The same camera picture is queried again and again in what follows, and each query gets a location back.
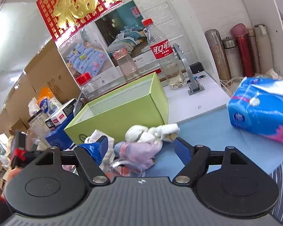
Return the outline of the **white knotted towel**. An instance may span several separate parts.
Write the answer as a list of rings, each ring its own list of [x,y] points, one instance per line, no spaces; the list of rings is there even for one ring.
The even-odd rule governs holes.
[[[180,128],[177,124],[166,124],[158,127],[145,127],[142,125],[134,125],[125,134],[127,142],[173,142]]]

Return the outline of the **pink patterned cloth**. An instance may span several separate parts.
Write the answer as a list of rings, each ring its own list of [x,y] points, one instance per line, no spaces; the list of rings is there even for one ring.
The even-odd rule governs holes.
[[[120,176],[145,177],[146,170],[156,164],[155,156],[162,149],[162,142],[119,142],[114,146],[116,159],[110,170]]]

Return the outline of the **blue box under carton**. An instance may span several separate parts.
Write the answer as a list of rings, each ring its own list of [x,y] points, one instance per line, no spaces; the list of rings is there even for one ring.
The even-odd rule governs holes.
[[[66,150],[72,146],[73,141],[68,137],[64,129],[73,120],[73,113],[59,126],[51,129],[45,136],[50,146],[57,146],[60,150]]]

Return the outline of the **white black red carton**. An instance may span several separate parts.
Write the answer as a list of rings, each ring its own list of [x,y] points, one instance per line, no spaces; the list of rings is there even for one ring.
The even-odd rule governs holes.
[[[52,129],[61,125],[67,119],[67,117],[73,113],[76,102],[77,100],[73,98],[62,105],[57,111],[50,115],[47,120],[45,120],[46,126],[49,129]]]

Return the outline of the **green cardboard storage box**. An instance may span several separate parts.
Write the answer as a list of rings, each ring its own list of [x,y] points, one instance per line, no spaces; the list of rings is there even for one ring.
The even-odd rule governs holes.
[[[95,130],[119,142],[133,125],[164,125],[168,115],[167,96],[152,73],[87,103],[64,131],[75,144],[82,144]]]

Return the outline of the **paper cup stack pack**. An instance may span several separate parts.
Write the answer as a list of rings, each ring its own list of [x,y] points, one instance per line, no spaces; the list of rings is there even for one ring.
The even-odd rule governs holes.
[[[37,104],[43,113],[48,116],[55,113],[62,106],[48,87],[41,88],[37,98]]]

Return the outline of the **red-lidded clear plastic jar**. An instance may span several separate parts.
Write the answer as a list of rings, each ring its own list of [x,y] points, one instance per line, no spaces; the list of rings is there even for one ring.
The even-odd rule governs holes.
[[[98,95],[98,85],[92,79],[92,74],[88,72],[83,73],[75,79],[81,89],[82,94],[89,101],[96,98]]]

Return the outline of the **pink-lidded clear glass bottle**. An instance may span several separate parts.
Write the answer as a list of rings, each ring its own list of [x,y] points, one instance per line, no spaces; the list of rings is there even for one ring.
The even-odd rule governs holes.
[[[141,73],[126,48],[121,48],[113,54],[117,61],[119,69],[127,83],[137,80],[141,77]]]

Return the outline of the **blue tissue pack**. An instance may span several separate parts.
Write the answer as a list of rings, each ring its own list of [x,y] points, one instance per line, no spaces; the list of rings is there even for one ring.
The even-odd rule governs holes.
[[[232,126],[283,143],[283,80],[245,77],[227,109]]]

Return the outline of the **brown cardboard box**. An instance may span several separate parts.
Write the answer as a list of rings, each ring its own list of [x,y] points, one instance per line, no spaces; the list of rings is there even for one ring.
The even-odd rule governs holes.
[[[33,57],[11,89],[4,94],[3,100],[0,100],[0,134],[9,136],[9,130],[15,124],[29,128],[28,103],[33,97],[39,96],[43,87],[48,87],[61,103],[80,94],[53,40]]]

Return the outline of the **cola bottle red label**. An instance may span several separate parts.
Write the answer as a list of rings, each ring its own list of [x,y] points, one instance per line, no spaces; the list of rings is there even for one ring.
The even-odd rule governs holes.
[[[185,78],[167,36],[158,29],[151,18],[144,19],[142,24],[147,30],[148,45],[158,61],[171,89],[183,87]]]

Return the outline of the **beige thermos flask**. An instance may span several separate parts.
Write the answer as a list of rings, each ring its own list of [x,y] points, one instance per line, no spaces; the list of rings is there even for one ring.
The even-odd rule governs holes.
[[[205,32],[205,37],[208,41],[208,45],[215,61],[219,79],[230,80],[231,73],[219,32],[216,29],[207,30]]]

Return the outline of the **red thermos flask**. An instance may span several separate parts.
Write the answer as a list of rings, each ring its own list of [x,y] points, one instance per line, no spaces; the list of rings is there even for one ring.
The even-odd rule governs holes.
[[[242,23],[237,24],[231,28],[230,33],[236,40],[244,76],[253,77],[255,71],[246,26]]]

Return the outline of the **red gold fu poster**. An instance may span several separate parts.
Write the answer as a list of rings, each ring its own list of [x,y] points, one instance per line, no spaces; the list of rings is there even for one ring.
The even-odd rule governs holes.
[[[55,43],[64,43],[85,25],[121,4],[122,0],[37,0],[41,17]]]

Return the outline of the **grey metal clamp bracket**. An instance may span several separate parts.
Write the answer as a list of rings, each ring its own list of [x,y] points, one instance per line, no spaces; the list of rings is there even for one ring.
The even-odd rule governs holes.
[[[185,68],[185,71],[188,75],[189,79],[187,80],[187,84],[188,84],[189,89],[190,89],[188,91],[189,95],[193,95],[193,94],[196,94],[198,92],[205,90],[203,85],[201,85],[201,83],[194,78],[194,75],[192,73],[190,65],[189,65],[186,57],[184,56],[184,52],[180,49],[179,44],[177,44],[177,43],[173,44],[173,48],[174,48],[175,54],[177,55],[178,59],[182,62],[183,66]]]

